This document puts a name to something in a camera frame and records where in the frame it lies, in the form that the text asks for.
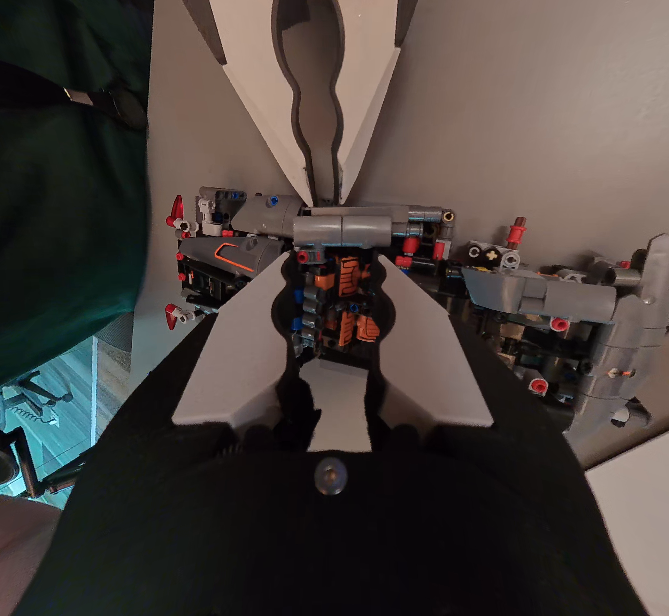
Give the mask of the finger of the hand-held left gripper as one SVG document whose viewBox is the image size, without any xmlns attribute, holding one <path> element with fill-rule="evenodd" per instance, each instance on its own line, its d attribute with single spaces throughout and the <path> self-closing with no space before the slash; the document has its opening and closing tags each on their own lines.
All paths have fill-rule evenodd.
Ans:
<svg viewBox="0 0 669 616">
<path fill-rule="evenodd" d="M 224 72 L 292 187 L 314 199 L 293 130 L 294 92 L 274 47 L 274 0 L 209 0 L 225 55 Z"/>
<path fill-rule="evenodd" d="M 337 148 L 344 204 L 362 168 L 400 49 L 395 46 L 398 0 L 335 0 L 343 60 L 335 94 L 343 119 Z"/>
</svg>

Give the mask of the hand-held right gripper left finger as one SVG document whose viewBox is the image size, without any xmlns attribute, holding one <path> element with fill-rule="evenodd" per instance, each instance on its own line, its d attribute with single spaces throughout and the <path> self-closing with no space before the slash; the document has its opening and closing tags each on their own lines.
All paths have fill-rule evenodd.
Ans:
<svg viewBox="0 0 669 616">
<path fill-rule="evenodd" d="M 297 317 L 294 253 L 283 253 L 227 302 L 173 415 L 178 428 L 221 425 L 243 441 L 270 431 L 280 449 L 307 451 L 321 418 L 300 376 L 290 325 Z"/>
</svg>

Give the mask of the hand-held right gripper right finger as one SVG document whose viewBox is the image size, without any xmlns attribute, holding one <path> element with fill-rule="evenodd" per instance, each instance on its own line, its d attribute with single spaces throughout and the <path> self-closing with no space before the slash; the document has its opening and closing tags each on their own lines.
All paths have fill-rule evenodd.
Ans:
<svg viewBox="0 0 669 616">
<path fill-rule="evenodd" d="M 364 413 L 371 450 L 397 428 L 419 443 L 438 428 L 489 430 L 494 419 L 449 313 L 376 254 L 369 277 L 372 345 Z"/>
</svg>

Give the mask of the grey black lego car model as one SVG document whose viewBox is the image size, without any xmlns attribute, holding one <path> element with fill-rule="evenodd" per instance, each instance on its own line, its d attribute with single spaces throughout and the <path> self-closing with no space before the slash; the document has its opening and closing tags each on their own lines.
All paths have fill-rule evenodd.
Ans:
<svg viewBox="0 0 669 616">
<path fill-rule="evenodd" d="M 573 443 L 608 425 L 646 427 L 638 390 L 668 333 L 668 236 L 630 261 L 593 258 L 584 271 L 532 271 L 506 244 L 469 241 L 451 253 L 456 216 L 420 205 L 313 207 L 296 196 L 201 187 L 194 220 L 177 196 L 166 224 L 178 240 L 188 308 L 165 307 L 170 329 L 212 316 L 283 253 L 294 253 L 300 367 L 312 360 L 369 373 L 379 330 L 369 277 L 376 254 L 470 326 L 545 405 Z"/>
</svg>

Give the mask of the person's right forearm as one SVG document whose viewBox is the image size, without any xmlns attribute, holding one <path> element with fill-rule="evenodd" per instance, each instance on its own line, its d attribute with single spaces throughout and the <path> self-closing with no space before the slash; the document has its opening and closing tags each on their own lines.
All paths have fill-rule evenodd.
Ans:
<svg viewBox="0 0 669 616">
<path fill-rule="evenodd" d="M 51 544 L 62 511 L 20 497 L 1 496 L 1 614 L 10 615 Z"/>
</svg>

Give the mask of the black office chair base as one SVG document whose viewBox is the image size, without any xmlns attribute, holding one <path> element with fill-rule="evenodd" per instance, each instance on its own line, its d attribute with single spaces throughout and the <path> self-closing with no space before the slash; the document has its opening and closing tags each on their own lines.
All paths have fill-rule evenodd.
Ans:
<svg viewBox="0 0 669 616">
<path fill-rule="evenodd" d="M 38 383 L 34 378 L 40 375 L 39 370 L 26 373 L 14 378 L 1 386 L 1 430 L 7 427 L 7 414 L 12 411 L 34 423 L 56 425 L 56 416 L 51 412 L 49 419 L 45 418 L 45 410 L 52 410 L 58 403 L 71 403 L 74 396 L 66 385 L 66 392 L 57 396 Z"/>
</svg>

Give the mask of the person's green shirt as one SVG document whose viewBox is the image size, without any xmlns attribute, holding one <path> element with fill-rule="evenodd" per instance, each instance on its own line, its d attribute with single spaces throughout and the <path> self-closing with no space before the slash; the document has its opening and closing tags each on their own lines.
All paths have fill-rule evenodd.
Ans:
<svg viewBox="0 0 669 616">
<path fill-rule="evenodd" d="M 1 0 L 1 383 L 132 311 L 154 0 Z"/>
</svg>

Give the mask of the white stand with metal arms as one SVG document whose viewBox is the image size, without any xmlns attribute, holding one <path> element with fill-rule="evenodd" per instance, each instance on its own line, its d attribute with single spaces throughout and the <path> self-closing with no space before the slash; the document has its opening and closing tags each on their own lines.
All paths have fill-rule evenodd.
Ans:
<svg viewBox="0 0 669 616">
<path fill-rule="evenodd" d="M 616 553 L 645 608 L 668 614 L 668 434 L 586 473 Z"/>
</svg>

